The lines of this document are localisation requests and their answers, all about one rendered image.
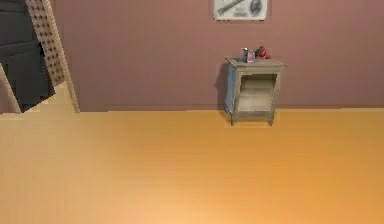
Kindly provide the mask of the grey wooden bedside cabinet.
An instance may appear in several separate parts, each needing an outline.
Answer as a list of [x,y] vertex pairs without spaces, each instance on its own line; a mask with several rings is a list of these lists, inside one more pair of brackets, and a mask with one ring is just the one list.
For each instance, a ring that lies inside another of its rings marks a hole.
[[274,123],[280,79],[286,65],[277,59],[244,62],[227,58],[228,77],[225,110],[230,124],[242,117],[261,116]]

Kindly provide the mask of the dark grey hanging cloth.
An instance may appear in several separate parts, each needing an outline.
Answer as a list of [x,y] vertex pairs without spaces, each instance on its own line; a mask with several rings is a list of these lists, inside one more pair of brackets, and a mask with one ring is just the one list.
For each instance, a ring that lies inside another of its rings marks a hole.
[[55,94],[25,0],[0,0],[0,64],[22,112]]

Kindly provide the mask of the small clear bottle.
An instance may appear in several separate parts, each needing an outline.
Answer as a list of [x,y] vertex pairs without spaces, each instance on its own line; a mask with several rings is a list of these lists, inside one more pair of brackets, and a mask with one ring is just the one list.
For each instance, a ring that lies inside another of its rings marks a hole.
[[255,51],[243,48],[243,61],[245,63],[252,63],[255,60]]

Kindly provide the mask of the white framed wall picture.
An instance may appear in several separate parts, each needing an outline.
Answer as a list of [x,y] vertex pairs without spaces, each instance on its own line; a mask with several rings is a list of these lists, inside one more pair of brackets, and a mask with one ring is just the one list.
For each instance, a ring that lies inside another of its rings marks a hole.
[[267,11],[268,0],[213,0],[216,21],[263,21]]

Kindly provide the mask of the red and black object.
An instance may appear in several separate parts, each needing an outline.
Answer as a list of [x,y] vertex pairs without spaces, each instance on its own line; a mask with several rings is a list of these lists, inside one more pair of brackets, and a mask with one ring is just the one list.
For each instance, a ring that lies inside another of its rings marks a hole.
[[261,58],[261,59],[270,59],[271,56],[267,53],[267,50],[264,46],[260,46],[258,49],[254,51],[255,57],[256,58]]

